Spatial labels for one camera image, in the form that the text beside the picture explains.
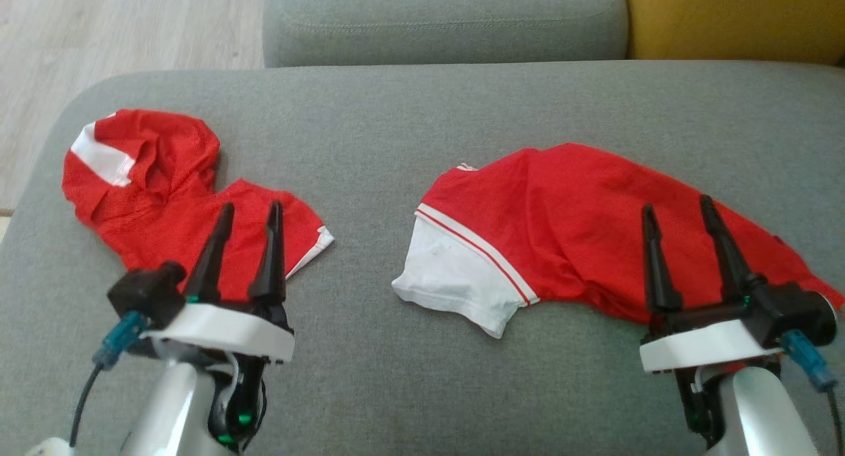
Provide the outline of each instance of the gray fabric surface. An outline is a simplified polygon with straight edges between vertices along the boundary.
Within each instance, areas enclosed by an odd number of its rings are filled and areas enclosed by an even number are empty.
[[[641,326],[585,306],[521,309],[495,340],[390,290],[414,207],[460,162],[582,141],[697,186],[782,236],[845,290],[845,71],[742,62],[573,62],[173,72],[92,87],[61,114],[0,248],[3,453],[67,437],[114,324],[117,257],[73,218],[61,161],[117,108],[193,114],[218,185],[289,189],[337,242],[291,281],[296,356],[266,373],[254,454],[695,454],[673,378],[640,367]],[[842,339],[826,349],[845,375]],[[124,357],[94,387],[82,454],[111,454],[159,364]],[[824,399],[785,384],[826,454]]]
[[[625,0],[265,0],[265,64],[622,59]]]

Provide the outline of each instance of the red fabric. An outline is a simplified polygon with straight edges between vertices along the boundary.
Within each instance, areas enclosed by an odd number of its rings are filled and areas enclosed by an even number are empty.
[[[317,243],[320,218],[286,191],[243,179],[214,192],[220,143],[200,119],[147,110],[121,110],[94,126],[97,143],[135,159],[125,187],[100,179],[67,152],[61,188],[76,216],[93,228],[127,269],[155,269],[175,260],[190,273],[224,203],[233,203],[219,288],[224,300],[247,300],[265,247],[269,206],[283,204],[286,275]]]
[[[664,174],[570,143],[523,149],[477,171],[453,168],[422,203],[494,246],[540,300],[585,302],[647,323],[641,221],[646,203],[658,215],[669,272],[685,305],[721,300],[699,197],[699,191]],[[752,270],[773,284],[797,281],[841,308],[842,295],[778,237],[718,207]]]

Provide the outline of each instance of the yellow cushion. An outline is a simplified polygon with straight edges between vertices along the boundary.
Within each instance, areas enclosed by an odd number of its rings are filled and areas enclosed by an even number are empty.
[[[836,64],[845,0],[628,0],[634,59]]]

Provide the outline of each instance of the clothing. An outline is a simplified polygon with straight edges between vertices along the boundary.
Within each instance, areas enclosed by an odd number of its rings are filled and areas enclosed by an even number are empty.
[[[574,143],[523,149],[480,170],[462,164],[417,207],[393,289],[408,302],[461,313],[495,338],[517,309],[541,300],[589,303],[647,323],[642,207],[651,203],[685,306],[719,302],[699,197],[678,180]],[[719,211],[752,270],[773,284],[797,281],[841,308],[842,295],[779,237],[727,207]]]
[[[287,276],[334,238],[290,192],[239,179],[215,193],[219,150],[214,132],[200,119],[121,110],[82,129],[65,156],[61,188],[79,221],[120,255],[127,269],[156,269],[173,260],[190,273],[221,207],[232,203],[234,222],[218,287],[223,300],[247,300],[272,201],[283,206]]]

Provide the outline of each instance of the red stripe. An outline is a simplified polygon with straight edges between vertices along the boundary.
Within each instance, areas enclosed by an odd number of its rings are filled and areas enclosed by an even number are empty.
[[[510,278],[510,275],[508,275],[508,272],[506,272],[504,270],[504,267],[502,267],[501,264],[498,264],[498,261],[496,261],[496,259],[494,257],[492,257],[492,255],[490,255],[485,249],[481,248],[480,245],[477,245],[476,243],[474,243],[473,240],[470,240],[467,237],[462,236],[462,234],[456,232],[455,230],[452,230],[452,228],[450,228],[448,225],[444,224],[443,222],[440,222],[437,218],[434,218],[433,216],[428,215],[428,213],[425,213],[420,209],[417,209],[417,212],[422,213],[422,215],[425,215],[429,220],[431,220],[432,222],[435,222],[435,224],[440,225],[443,228],[446,228],[446,230],[449,230],[450,233],[455,234],[455,236],[458,236],[459,238],[461,238],[465,242],[474,246],[474,248],[476,248],[477,251],[482,252],[484,255],[486,255],[488,258],[490,258],[490,261],[492,261],[492,263],[494,263],[496,265],[496,267],[498,267],[498,270],[501,271],[502,273],[504,273],[504,276],[507,277],[508,281],[510,281],[510,284],[514,285],[516,292],[519,293],[520,296],[522,296],[522,300],[524,300],[525,303],[528,304],[529,306],[531,305],[531,300],[528,300],[528,297],[525,296],[525,293],[523,293],[522,290],[520,290],[520,287],[516,285],[516,281],[514,281],[513,278]]]

